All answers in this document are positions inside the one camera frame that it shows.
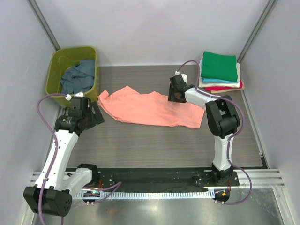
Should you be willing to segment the salmon pink t shirt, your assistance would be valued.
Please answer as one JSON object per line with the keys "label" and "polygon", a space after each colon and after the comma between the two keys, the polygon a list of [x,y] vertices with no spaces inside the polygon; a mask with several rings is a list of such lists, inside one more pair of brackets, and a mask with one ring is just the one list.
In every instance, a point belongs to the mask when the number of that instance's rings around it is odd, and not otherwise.
{"label": "salmon pink t shirt", "polygon": [[97,103],[117,121],[151,126],[200,128],[205,112],[192,103],[170,102],[156,91],[141,94],[129,86],[112,94],[104,90]]}

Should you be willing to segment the olive green plastic bin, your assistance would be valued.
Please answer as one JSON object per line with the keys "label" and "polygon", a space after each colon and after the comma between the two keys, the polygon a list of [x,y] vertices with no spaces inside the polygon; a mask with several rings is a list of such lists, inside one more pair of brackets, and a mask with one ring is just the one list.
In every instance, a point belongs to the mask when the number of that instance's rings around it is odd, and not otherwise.
{"label": "olive green plastic bin", "polygon": [[64,73],[72,66],[78,65],[82,60],[95,61],[93,86],[90,90],[84,92],[84,96],[90,98],[92,102],[97,101],[99,95],[98,53],[91,46],[63,48],[53,54],[45,86],[46,94],[61,93],[62,85],[60,81]]}

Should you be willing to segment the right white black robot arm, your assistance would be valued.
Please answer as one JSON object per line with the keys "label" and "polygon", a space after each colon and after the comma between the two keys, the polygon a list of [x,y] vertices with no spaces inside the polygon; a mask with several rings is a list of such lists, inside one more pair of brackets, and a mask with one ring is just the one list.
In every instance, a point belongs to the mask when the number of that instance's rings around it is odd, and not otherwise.
{"label": "right white black robot arm", "polygon": [[211,180],[221,186],[233,175],[232,142],[238,133],[241,108],[230,96],[215,96],[198,87],[186,84],[186,75],[170,78],[168,100],[177,103],[192,103],[206,111],[208,127],[215,138],[215,156],[212,162]]}

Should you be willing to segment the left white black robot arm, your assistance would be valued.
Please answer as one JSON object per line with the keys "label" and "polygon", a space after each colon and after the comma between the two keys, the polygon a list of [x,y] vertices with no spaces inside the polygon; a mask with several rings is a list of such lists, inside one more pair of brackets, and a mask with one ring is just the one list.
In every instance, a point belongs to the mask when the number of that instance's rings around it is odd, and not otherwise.
{"label": "left white black robot arm", "polygon": [[44,168],[33,186],[26,187],[23,197],[34,213],[65,217],[70,211],[73,197],[85,186],[99,183],[96,165],[80,164],[75,173],[64,178],[72,150],[80,134],[104,123],[96,102],[88,97],[67,96],[70,107],[50,128],[53,143]]}

